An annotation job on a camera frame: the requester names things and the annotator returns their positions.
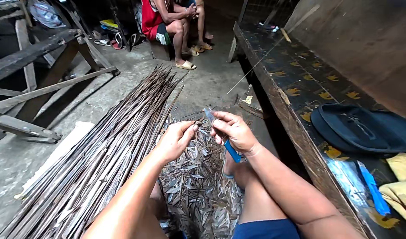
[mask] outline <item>yellow cloth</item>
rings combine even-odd
[[[395,157],[386,160],[398,181],[406,181],[406,153],[399,153]]]
[[[399,182],[379,187],[381,196],[406,220],[406,153],[386,159]]]
[[[406,220],[406,181],[379,187],[382,197]]]

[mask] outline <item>shorts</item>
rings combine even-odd
[[[169,38],[165,23],[160,23],[157,26],[156,40],[158,40],[162,45],[165,46],[171,44],[171,39]]]
[[[186,7],[186,8],[188,8],[189,6],[191,6],[191,4],[193,4],[194,3],[194,6],[197,6],[197,3],[196,3],[196,0],[184,0],[184,2],[183,3],[181,3],[180,5],[181,6],[183,6],[183,7]]]
[[[237,224],[232,239],[300,239],[290,219],[266,220]]]

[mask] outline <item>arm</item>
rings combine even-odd
[[[163,0],[154,0],[154,4],[156,5],[157,10],[159,11],[160,15],[162,16],[163,21],[166,24],[170,24],[171,22],[175,21],[175,20],[179,20],[179,19],[183,19],[186,17],[189,17],[192,14],[195,14],[195,9],[192,8],[193,4],[189,7],[189,8],[182,8],[181,11],[179,13],[170,13],[168,12],[168,9],[166,9],[166,5],[165,2]]]
[[[308,238],[362,238],[338,209],[315,187],[299,177],[255,138],[241,117],[213,111],[214,127],[226,133],[244,153],[264,187]],[[221,138],[211,131],[217,143]]]
[[[84,239],[133,238],[163,166],[177,159],[197,130],[191,121],[172,124],[84,234]]]

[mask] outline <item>hand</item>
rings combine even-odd
[[[163,160],[164,165],[177,159],[193,138],[199,128],[193,121],[182,121],[171,124],[154,148],[157,157]]]
[[[186,12],[188,13],[188,16],[194,16],[196,14],[196,7],[194,6],[194,3],[192,3],[187,9]]]
[[[244,154],[252,154],[259,142],[243,119],[223,111],[211,111],[211,113],[218,118],[213,121],[213,127],[228,135],[232,147]],[[217,144],[223,144],[222,138],[216,134],[213,128],[210,135],[215,137]]]

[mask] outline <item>wooden wall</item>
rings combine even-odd
[[[406,0],[301,0],[286,30],[379,103],[406,117]]]

